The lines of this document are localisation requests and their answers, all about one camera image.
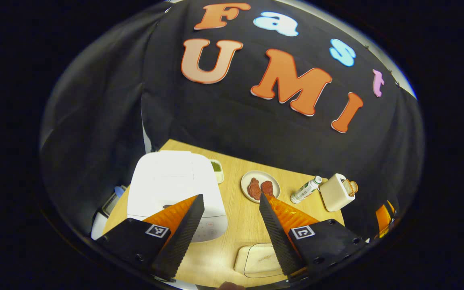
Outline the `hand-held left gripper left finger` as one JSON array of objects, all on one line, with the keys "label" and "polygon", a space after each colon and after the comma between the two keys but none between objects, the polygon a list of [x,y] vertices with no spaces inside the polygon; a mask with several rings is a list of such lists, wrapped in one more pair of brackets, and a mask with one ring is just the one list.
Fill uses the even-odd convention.
[{"label": "hand-held left gripper left finger", "polygon": [[96,242],[135,270],[172,281],[204,213],[196,195],[142,221],[127,218]]}]

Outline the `small white green-label bottle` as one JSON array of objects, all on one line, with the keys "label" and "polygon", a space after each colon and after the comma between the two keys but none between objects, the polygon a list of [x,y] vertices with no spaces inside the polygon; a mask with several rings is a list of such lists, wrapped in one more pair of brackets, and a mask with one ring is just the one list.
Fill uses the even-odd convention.
[{"label": "small white green-label bottle", "polygon": [[304,183],[302,187],[300,187],[297,191],[295,191],[295,193],[291,195],[291,202],[294,204],[299,204],[302,202],[319,188],[322,181],[323,179],[320,176],[315,176],[312,180]]}]

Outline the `white rice cooker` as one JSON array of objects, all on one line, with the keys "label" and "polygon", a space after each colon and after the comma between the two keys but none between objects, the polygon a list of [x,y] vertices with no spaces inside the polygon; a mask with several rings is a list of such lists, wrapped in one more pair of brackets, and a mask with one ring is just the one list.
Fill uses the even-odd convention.
[{"label": "white rice cooker", "polygon": [[127,216],[143,220],[195,195],[204,197],[204,213],[192,242],[221,237],[228,218],[209,159],[189,151],[159,151],[137,163],[128,193]]}]

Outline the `small dish of green vegetables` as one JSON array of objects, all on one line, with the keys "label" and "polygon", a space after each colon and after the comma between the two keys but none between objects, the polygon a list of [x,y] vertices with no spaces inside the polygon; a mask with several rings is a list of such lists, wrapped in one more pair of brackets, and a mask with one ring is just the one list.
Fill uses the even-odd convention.
[{"label": "small dish of green vegetables", "polygon": [[224,170],[223,170],[223,167],[220,163],[219,160],[217,159],[209,159],[211,165],[212,165],[212,169],[213,169],[213,172],[214,172],[214,176],[217,180],[217,183],[218,184],[221,184],[224,182],[224,179],[225,179],[225,176],[224,176]]}]

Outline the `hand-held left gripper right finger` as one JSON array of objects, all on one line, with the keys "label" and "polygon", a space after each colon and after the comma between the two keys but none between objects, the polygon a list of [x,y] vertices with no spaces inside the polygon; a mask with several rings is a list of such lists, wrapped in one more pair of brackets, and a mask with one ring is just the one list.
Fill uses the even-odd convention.
[{"label": "hand-held left gripper right finger", "polygon": [[290,283],[319,280],[361,255],[365,239],[335,219],[319,222],[272,196],[259,210],[282,273]]}]

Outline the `round white plate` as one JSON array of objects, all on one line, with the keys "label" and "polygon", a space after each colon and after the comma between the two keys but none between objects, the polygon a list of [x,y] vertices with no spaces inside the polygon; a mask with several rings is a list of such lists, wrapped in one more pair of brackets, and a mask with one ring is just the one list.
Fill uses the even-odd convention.
[{"label": "round white plate", "polygon": [[252,170],[252,171],[245,173],[240,180],[241,190],[248,200],[254,203],[260,203],[260,201],[253,200],[247,193],[247,186],[250,184],[250,181],[252,178],[256,178],[257,180],[259,180],[259,185],[261,185],[261,183],[265,182],[266,180],[270,180],[273,183],[273,193],[275,196],[273,198],[276,198],[276,199],[279,198],[280,193],[281,193],[281,187],[278,181],[273,176],[271,176],[269,173],[266,173],[264,171],[259,171],[259,170]]}]

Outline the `grey and white device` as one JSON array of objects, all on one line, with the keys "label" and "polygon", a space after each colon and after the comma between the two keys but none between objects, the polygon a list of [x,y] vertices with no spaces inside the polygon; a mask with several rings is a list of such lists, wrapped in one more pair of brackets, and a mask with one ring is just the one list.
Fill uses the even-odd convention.
[{"label": "grey and white device", "polygon": [[127,187],[124,185],[114,187],[114,193],[112,193],[107,201],[96,211],[91,230],[91,238],[93,240],[99,239],[103,235],[104,227],[110,214],[126,190]]}]

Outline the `cream toaster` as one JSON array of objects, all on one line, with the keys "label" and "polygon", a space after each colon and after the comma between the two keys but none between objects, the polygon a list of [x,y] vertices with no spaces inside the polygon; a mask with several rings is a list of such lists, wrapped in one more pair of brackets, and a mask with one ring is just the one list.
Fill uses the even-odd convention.
[{"label": "cream toaster", "polygon": [[341,210],[355,200],[355,195],[347,195],[342,183],[348,179],[340,173],[335,173],[331,178],[319,186],[319,191],[324,202],[324,206],[329,212]]}]

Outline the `black backdrop cloth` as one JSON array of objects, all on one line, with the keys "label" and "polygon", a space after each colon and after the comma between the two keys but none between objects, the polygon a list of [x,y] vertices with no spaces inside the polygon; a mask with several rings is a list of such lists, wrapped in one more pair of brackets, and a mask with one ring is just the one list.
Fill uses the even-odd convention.
[{"label": "black backdrop cloth", "polygon": [[364,238],[376,211],[410,208],[423,118],[375,48],[277,0],[160,2],[66,68],[46,105],[40,158],[53,207],[80,233],[112,186],[170,139],[360,186],[343,210]]}]

